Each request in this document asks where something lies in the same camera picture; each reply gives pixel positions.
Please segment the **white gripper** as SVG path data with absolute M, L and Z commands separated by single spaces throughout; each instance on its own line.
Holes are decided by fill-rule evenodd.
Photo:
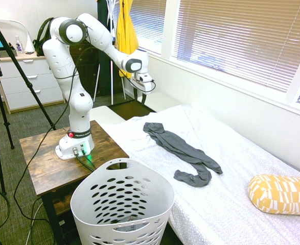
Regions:
M 146 94 L 150 94 L 155 89 L 155 81 L 153 79 L 150 79 L 149 81 L 141 81 L 135 77 L 131 77 L 130 83 L 134 87 L 133 94 L 135 99 L 137 99 L 137 90 L 143 93 L 141 104 L 144 105 L 146 101 Z

